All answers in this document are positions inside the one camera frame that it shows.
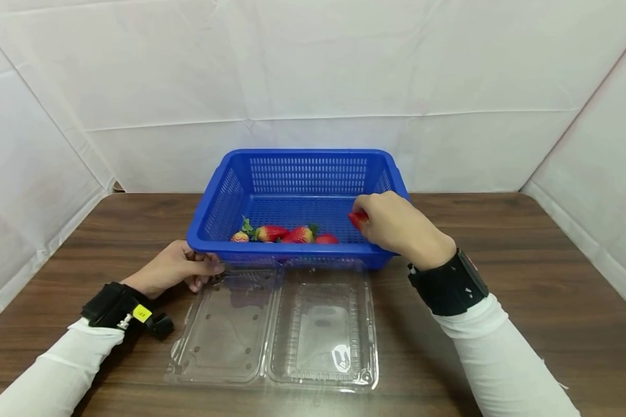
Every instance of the red strawberry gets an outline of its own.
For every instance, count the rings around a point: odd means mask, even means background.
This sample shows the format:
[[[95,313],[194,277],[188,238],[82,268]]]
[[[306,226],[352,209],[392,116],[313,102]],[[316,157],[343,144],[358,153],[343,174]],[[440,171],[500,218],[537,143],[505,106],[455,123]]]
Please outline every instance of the red strawberry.
[[[230,238],[230,242],[248,242],[248,235],[243,232],[234,233]]]
[[[331,233],[324,233],[316,237],[315,239],[315,243],[318,243],[320,245],[330,245],[332,243],[338,243],[338,242],[339,240],[336,239],[336,237],[332,235]]]
[[[290,234],[290,230],[270,224],[257,228],[255,231],[255,237],[262,242],[275,242],[279,238],[282,239],[286,237],[288,234]]]
[[[315,225],[300,226],[292,230],[286,237],[283,237],[282,243],[312,243],[315,240]]]
[[[358,213],[348,213],[348,219],[351,220],[352,225],[355,229],[362,231],[362,225],[369,221],[369,215],[367,215],[364,211],[359,211]]]

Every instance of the hand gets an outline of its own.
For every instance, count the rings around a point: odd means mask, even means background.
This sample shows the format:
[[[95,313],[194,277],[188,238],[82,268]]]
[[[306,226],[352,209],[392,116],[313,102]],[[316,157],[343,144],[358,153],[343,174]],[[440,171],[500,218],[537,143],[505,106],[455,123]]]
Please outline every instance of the hand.
[[[352,210],[369,215],[361,230],[367,240],[404,256],[420,270],[444,265],[457,251],[452,237],[395,192],[359,196]]]
[[[185,240],[176,240],[140,271],[125,278],[122,284],[155,299],[181,281],[197,292],[209,276],[222,271],[225,271],[225,265],[220,263],[216,254],[196,254]]]

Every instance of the white fabric wall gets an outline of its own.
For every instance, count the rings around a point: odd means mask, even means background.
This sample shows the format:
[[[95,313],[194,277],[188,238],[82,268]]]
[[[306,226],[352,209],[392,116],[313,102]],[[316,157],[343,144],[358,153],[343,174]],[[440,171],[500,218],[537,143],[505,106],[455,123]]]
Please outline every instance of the white fabric wall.
[[[624,50],[626,0],[0,0],[0,44],[129,192],[199,192],[269,146],[510,191]]]
[[[626,54],[525,192],[626,299]]]
[[[0,50],[0,312],[105,194]]]

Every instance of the blue plastic basket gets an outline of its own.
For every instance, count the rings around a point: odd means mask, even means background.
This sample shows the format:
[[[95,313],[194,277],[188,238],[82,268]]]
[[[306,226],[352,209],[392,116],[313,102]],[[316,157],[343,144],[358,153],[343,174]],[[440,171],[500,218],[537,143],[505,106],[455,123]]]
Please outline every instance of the blue plastic basket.
[[[187,232],[190,247],[226,262],[263,258],[360,259],[379,269],[394,255],[365,240],[348,220],[360,194],[393,190],[409,199],[392,155],[378,149],[239,149],[222,159]],[[336,245],[229,242],[242,226],[294,229],[317,224]]]

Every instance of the white sleeve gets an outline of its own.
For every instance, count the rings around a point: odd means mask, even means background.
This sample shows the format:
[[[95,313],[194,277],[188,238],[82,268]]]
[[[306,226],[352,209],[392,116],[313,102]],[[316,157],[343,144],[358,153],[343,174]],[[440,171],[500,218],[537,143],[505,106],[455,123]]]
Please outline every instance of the white sleeve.
[[[0,417],[69,417],[86,394],[102,361],[123,342],[123,331],[92,328],[87,319],[37,357],[0,395]]]
[[[483,416],[580,416],[493,294],[463,314],[434,319],[453,338]]]

